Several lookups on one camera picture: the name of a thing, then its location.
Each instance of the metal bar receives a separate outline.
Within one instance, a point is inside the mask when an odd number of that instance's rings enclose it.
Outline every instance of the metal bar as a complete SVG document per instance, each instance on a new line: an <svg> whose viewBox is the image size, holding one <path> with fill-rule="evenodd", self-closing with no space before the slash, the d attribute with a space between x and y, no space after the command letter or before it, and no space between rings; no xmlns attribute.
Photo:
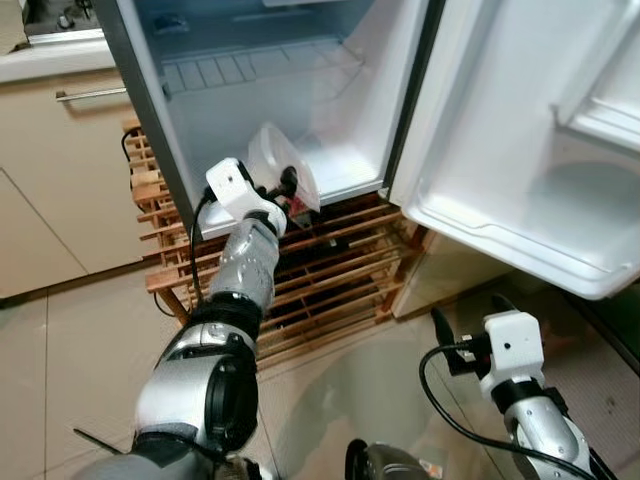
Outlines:
<svg viewBox="0 0 640 480"><path fill-rule="evenodd" d="M64 90L59 90L56 92L56 102L71 102L72 100L82 100L83 98L106 97L107 95L120 95L123 93L127 93L127 89L125 87L109 88L107 90L97 90L95 92L75 93L73 95L67 95Z"/></svg>

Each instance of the refrigerator wall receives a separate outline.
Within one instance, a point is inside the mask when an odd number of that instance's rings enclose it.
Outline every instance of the refrigerator wall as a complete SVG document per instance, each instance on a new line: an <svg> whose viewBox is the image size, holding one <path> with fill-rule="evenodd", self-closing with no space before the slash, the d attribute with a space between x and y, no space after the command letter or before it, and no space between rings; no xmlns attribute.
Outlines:
<svg viewBox="0 0 640 480"><path fill-rule="evenodd" d="M392 189L405 213L583 297L637 277L638 152L555 117L628 4L447 2L400 161L417 180Z"/></svg>
<svg viewBox="0 0 640 480"><path fill-rule="evenodd" d="M117 3L191 205L266 122L323 203L381 187L428 2ZM233 225L215 205L202 217L205 237Z"/></svg>

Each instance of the door shelf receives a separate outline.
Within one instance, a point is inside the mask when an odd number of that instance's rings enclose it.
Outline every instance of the door shelf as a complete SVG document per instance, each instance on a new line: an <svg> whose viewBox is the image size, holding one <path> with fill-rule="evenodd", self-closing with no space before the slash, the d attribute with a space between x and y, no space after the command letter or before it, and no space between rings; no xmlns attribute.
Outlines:
<svg viewBox="0 0 640 480"><path fill-rule="evenodd" d="M171 95L285 80L311 75L323 99L339 95L355 78L364 61L340 39L329 38L270 47L249 48L164 60Z"/></svg>

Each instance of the tiled floor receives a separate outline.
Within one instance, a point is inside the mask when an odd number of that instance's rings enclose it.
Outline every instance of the tiled floor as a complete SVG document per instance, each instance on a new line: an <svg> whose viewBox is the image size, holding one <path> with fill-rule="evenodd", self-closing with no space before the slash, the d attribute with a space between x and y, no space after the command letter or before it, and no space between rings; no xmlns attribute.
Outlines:
<svg viewBox="0 0 640 480"><path fill-rule="evenodd" d="M469 332L479 328L478 312L485 308L486 296L477 297L448 314L456 330ZM74 435L73 427L127 449L138 393L176 330L144 290L143 271L0 310L2 478L69 478L107 455ZM445 478L520 478L508 455L488 454L463 439L428 405L417 365L434 344L432 324L422 317L380 325L261 372L259 427L244 453L281 478L339 479L346 445L361 437L442 464ZM615 358L597 351L599 359L608 359L598 380L601 390L618 370ZM434 363L428 378L453 416L483 434L504 437L502 418L480 398L477 381L452 380L441 359ZM553 364L551 370L549 377L565 378ZM568 396L584 387L574 384L567 387ZM637 410L629 413L635 397L629 392L613 397L618 407L610 406L610 422L637 443ZM575 415L593 413L584 408ZM600 443L611 443L605 427L593 428L605 431ZM637 462L632 450L613 456L631 465ZM631 468L622 470L637 472Z"/></svg>

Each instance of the cabinet door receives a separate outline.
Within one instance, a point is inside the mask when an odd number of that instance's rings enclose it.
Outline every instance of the cabinet door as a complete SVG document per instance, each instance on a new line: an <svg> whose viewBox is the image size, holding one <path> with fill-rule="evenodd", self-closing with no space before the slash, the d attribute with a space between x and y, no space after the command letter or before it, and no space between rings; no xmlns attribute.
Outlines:
<svg viewBox="0 0 640 480"><path fill-rule="evenodd" d="M0 298L87 272L0 169Z"/></svg>
<svg viewBox="0 0 640 480"><path fill-rule="evenodd" d="M117 87L115 70L0 86L3 167L89 273L143 253L120 149L135 113L126 93L69 102L56 93Z"/></svg>

